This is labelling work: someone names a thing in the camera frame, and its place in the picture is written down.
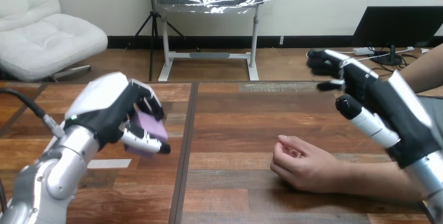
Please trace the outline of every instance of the computer monitor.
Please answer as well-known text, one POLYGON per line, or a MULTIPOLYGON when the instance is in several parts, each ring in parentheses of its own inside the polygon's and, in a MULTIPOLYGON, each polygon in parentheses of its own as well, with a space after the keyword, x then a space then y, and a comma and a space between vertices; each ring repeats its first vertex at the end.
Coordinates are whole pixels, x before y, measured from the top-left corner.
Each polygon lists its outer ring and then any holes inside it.
POLYGON ((382 65, 399 65, 396 46, 427 42, 443 24, 443 6, 368 6, 355 30, 353 45, 388 46, 390 55, 372 58, 382 65))

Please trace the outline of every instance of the wooden tabletop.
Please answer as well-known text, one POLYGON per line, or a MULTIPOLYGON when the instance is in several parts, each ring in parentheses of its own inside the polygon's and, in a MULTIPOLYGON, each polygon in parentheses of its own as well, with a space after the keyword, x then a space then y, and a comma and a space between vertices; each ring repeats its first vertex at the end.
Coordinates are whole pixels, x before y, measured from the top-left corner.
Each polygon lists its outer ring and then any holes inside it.
MULTIPOLYGON (((86 85, 0 82, 35 99, 57 121, 86 85)), ((313 82, 152 84, 165 108, 172 152, 152 159, 108 144, 89 169, 67 223, 429 223, 419 204, 294 190, 269 169, 279 134, 350 162, 390 161, 313 82)), ((18 171, 51 135, 17 99, 0 95, 0 177, 8 199, 18 171)))

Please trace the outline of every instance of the purple sponge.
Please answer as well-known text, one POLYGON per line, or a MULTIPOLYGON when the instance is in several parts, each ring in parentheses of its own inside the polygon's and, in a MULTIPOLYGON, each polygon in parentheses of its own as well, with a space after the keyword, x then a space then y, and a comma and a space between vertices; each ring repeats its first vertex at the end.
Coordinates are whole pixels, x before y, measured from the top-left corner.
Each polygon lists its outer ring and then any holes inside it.
MULTIPOLYGON (((138 111, 134 117, 132 117, 131 122, 134 122, 138 126, 142 127, 147 133, 149 133, 150 138, 158 139, 163 143, 168 141, 168 133, 165 130, 163 121, 156 121, 153 116, 138 111)), ((127 152, 140 155, 145 158, 151 158, 154 156, 154 154, 151 152, 141 151, 126 144, 124 145, 124 148, 127 152)))

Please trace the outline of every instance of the monitor stand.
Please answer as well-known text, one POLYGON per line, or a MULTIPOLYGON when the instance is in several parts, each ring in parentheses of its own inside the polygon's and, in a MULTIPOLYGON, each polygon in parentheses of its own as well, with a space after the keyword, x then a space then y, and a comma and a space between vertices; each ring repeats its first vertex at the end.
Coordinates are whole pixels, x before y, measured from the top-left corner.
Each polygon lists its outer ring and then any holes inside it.
POLYGON ((391 45, 391 51, 389 55, 378 58, 371 58, 371 60, 375 63, 386 66, 398 66, 402 63, 402 57, 395 53, 395 45, 391 45))

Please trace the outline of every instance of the robotic arm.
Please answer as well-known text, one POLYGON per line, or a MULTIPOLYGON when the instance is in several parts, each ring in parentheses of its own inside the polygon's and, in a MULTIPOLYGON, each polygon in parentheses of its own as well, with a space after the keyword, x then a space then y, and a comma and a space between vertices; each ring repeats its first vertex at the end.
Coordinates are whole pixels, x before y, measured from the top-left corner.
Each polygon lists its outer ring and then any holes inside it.
POLYGON ((318 85, 342 89, 340 113, 379 143, 417 185, 437 223, 443 221, 442 137, 400 73, 387 81, 359 61, 330 50, 308 53, 314 74, 340 80, 318 85))
POLYGON ((42 156, 18 174, 1 224, 66 223, 66 210, 91 159, 119 139, 142 154, 171 148, 131 118, 136 109, 161 121, 165 114, 152 88, 121 73, 102 76, 80 93, 42 156))

